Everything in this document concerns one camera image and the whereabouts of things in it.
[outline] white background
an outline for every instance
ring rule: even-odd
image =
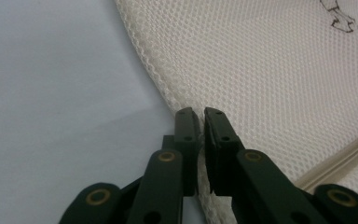
[[[125,187],[163,134],[173,116],[113,1],[0,1],[0,223],[57,223],[83,188]]]

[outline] mesh laundry bag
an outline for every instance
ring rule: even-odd
[[[117,7],[172,112],[225,111],[245,147],[267,153],[293,182],[357,156],[348,146],[358,139],[358,1],[117,0]],[[230,199],[209,194],[202,159],[208,222],[234,223]],[[358,162],[341,175],[358,189]]]

